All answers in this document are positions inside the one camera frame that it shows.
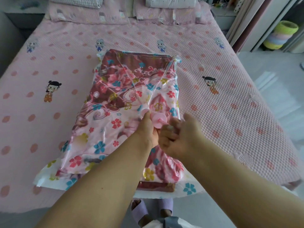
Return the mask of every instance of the blue flower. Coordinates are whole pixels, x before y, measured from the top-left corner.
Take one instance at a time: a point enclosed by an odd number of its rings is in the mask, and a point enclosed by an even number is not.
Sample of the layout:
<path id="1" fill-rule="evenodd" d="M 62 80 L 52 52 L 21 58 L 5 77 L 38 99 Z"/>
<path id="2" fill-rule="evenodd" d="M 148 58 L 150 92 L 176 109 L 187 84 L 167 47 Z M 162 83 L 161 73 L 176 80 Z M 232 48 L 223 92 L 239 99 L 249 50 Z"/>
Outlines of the blue flower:
<path id="1" fill-rule="evenodd" d="M 102 105 L 101 104 L 96 104 L 96 105 L 92 105 L 93 106 L 93 110 L 98 110 L 101 109 Z"/>
<path id="2" fill-rule="evenodd" d="M 105 159 L 105 155 L 100 155 L 99 156 L 99 159 L 102 161 L 102 160 L 104 160 Z"/>
<path id="3" fill-rule="evenodd" d="M 156 149 L 155 149 L 155 148 L 152 148 L 151 151 L 150 151 L 150 154 L 151 154 L 151 153 L 155 153 L 155 151 L 156 151 Z"/>
<path id="4" fill-rule="evenodd" d="M 158 163 L 159 163 L 158 158 L 155 158 L 155 159 L 153 160 L 153 164 L 157 166 Z"/>
<path id="5" fill-rule="evenodd" d="M 102 141 L 100 141 L 96 145 L 94 145 L 94 148 L 96 149 L 94 152 L 95 154 L 103 153 L 105 151 L 104 150 L 105 144 Z"/>
<path id="6" fill-rule="evenodd" d="M 120 87 L 120 83 L 121 83 L 120 81 L 114 81 L 114 83 L 112 85 Z"/>
<path id="7" fill-rule="evenodd" d="M 75 184 L 75 182 L 77 182 L 76 178 L 72 178 L 70 181 L 67 182 L 67 188 L 65 190 L 68 190 L 72 185 Z"/>
<path id="8" fill-rule="evenodd" d="M 140 105 L 139 108 L 137 109 L 137 111 L 138 111 L 138 112 L 141 111 L 141 108 L 142 108 L 142 107 L 143 107 L 143 106 Z"/>
<path id="9" fill-rule="evenodd" d="M 111 59 L 111 60 L 107 60 L 108 62 L 108 65 L 111 65 L 111 64 L 114 64 L 114 61 Z"/>
<path id="10" fill-rule="evenodd" d="M 184 188 L 184 192 L 187 192 L 187 195 L 191 195 L 192 192 L 196 193 L 196 189 L 194 188 L 193 184 L 190 184 L 189 182 L 187 182 L 186 187 Z"/>
<path id="11" fill-rule="evenodd" d="M 139 63 L 139 66 L 140 66 L 140 68 L 144 68 L 146 65 L 143 62 L 141 62 L 141 63 Z"/>
<path id="12" fill-rule="evenodd" d="M 177 91 L 179 91 L 178 85 L 174 85 L 173 87 L 174 87 Z"/>
<path id="13" fill-rule="evenodd" d="M 170 109 L 170 113 L 172 113 L 172 116 L 173 116 L 173 117 L 176 117 L 176 116 L 177 116 L 177 114 L 176 114 L 176 109 L 175 109 L 175 108 L 171 108 L 171 109 Z"/>
<path id="14" fill-rule="evenodd" d="M 65 144 L 62 146 L 60 151 L 65 152 L 68 144 L 69 144 L 69 140 L 65 142 Z"/>
<path id="15" fill-rule="evenodd" d="M 146 86 L 147 86 L 148 90 L 152 90 L 154 87 L 154 85 L 152 85 L 151 83 L 147 84 Z"/>

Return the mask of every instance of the foot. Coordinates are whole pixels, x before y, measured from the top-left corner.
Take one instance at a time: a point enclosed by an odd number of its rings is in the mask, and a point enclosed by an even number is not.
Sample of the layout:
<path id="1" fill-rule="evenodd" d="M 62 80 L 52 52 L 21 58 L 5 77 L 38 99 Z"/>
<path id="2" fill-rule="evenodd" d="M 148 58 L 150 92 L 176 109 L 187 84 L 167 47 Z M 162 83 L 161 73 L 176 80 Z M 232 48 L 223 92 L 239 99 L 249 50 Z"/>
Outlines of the foot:
<path id="1" fill-rule="evenodd" d="M 137 222 L 141 228 L 153 221 L 150 215 L 148 215 L 144 201 L 140 199 L 135 199 L 132 201 L 131 211 L 135 222 Z"/>
<path id="2" fill-rule="evenodd" d="M 172 216 L 173 199 L 159 199 L 158 207 L 160 209 L 162 218 L 167 218 L 169 216 Z"/>

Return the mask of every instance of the stacked baskets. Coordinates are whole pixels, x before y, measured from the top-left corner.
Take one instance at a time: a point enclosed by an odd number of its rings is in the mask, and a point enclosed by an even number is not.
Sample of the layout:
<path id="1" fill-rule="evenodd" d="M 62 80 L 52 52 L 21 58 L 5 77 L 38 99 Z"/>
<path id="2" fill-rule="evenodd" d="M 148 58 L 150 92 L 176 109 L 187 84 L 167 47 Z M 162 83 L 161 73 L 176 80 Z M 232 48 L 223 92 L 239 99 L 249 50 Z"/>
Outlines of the stacked baskets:
<path id="1" fill-rule="evenodd" d="M 280 49 L 299 29 L 298 25 L 289 21 L 280 21 L 263 45 L 271 50 Z"/>

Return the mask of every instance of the purple slipper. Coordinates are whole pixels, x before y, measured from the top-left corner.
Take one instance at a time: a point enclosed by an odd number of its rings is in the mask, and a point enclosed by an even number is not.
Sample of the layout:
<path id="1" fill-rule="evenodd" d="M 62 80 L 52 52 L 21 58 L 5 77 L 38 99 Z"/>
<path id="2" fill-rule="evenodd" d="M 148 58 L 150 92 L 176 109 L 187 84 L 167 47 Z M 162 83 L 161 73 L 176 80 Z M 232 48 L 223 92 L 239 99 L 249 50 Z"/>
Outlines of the purple slipper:
<path id="1" fill-rule="evenodd" d="M 148 214 L 148 211 L 147 211 L 145 202 L 142 199 L 140 199 L 140 203 L 134 208 L 134 210 L 132 210 L 132 216 L 133 216 L 136 224 L 138 224 L 139 221 L 146 214 Z"/>
<path id="2" fill-rule="evenodd" d="M 158 208 L 159 210 L 168 209 L 171 211 L 171 215 L 173 213 L 173 199 L 158 199 Z"/>

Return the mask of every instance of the floor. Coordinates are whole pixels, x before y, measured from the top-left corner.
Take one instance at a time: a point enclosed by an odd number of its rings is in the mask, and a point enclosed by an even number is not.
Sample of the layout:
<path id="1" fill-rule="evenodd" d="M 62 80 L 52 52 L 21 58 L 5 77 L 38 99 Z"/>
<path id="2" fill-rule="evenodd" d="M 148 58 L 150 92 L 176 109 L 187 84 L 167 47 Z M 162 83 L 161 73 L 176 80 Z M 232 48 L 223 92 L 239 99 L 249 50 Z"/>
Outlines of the floor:
<path id="1" fill-rule="evenodd" d="M 242 52 L 239 59 L 304 160 L 304 70 L 299 67 L 299 63 L 304 62 L 304 54 Z M 297 193 L 304 199 L 304 184 L 297 189 Z M 152 210 L 157 208 L 156 202 L 145 202 L 150 214 L 156 216 L 156 210 Z M 0 214 L 0 227 L 33 228 L 46 211 Z M 208 194 L 174 199 L 174 215 L 201 227 L 235 227 Z M 130 209 L 121 227 L 137 227 Z"/>

